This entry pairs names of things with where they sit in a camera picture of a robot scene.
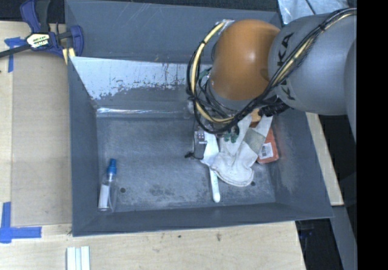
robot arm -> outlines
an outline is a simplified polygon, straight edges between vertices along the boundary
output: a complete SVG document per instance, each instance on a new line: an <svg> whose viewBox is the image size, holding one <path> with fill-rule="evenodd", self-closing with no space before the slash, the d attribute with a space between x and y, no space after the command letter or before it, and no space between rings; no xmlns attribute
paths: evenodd
<svg viewBox="0 0 388 270"><path fill-rule="evenodd" d="M216 43L212 70L199 77L203 47L221 27L204 39L188 68L204 130L223 133L255 109L272 115L291 107L348 114L355 136L355 8L300 18L281 30L259 20L234 22Z"/></svg>

orange object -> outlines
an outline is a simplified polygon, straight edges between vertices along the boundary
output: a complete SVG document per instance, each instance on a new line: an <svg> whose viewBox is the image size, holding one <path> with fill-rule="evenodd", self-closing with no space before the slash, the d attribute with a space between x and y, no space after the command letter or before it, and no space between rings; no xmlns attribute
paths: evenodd
<svg viewBox="0 0 388 270"><path fill-rule="evenodd" d="M242 19L219 37L210 73L214 91L234 101L251 100L269 82L268 54L279 28L257 19Z"/></svg>
<svg viewBox="0 0 388 270"><path fill-rule="evenodd" d="M259 164L266 164L269 162L274 162L279 159L278 148L276 146L275 137L273 136L272 128L270 127L266 140L263 143L263 146L260 149L259 157L257 162Z"/></svg>

blue tape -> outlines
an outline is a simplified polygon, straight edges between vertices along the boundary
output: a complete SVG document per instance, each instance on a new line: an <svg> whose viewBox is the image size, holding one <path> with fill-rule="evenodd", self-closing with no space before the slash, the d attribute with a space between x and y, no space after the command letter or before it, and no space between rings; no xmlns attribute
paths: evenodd
<svg viewBox="0 0 388 270"><path fill-rule="evenodd" d="M20 38L20 37L14 37L14 38L7 38L4 40L7 46L10 47L10 49L14 47L24 46L27 44L27 42ZM10 55L8 60L8 73L13 71L13 54Z"/></svg>
<svg viewBox="0 0 388 270"><path fill-rule="evenodd" d="M42 227L11 227L11 202L2 205L0 243L11 243L14 238L41 238Z"/></svg>

wooden table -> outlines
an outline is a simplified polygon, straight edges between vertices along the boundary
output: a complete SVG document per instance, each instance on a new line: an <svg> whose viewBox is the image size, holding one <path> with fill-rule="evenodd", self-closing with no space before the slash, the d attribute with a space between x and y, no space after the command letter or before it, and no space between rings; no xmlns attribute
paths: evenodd
<svg viewBox="0 0 388 270"><path fill-rule="evenodd" d="M29 33L23 22L0 21L0 51L5 38ZM12 201L12 225L42 226L42 238L0 244L0 269L65 269L69 246L90 246L93 270L306 268L293 221L72 237L65 63L28 50L7 69L0 59L0 206ZM318 116L307 117L330 202L342 205Z"/></svg>

white cloth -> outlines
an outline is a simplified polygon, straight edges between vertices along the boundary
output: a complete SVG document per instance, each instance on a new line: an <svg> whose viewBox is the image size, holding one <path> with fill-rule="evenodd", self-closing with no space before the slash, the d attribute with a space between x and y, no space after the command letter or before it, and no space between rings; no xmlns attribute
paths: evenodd
<svg viewBox="0 0 388 270"><path fill-rule="evenodd" d="M220 139L219 152L216 137L205 133L207 146L201 161L222 181L236 187L245 187L252 182L254 176L252 166L266 139L272 117L263 116L255 128L249 127L251 121L251 115L247 115L238 123L239 135L235 143Z"/></svg>

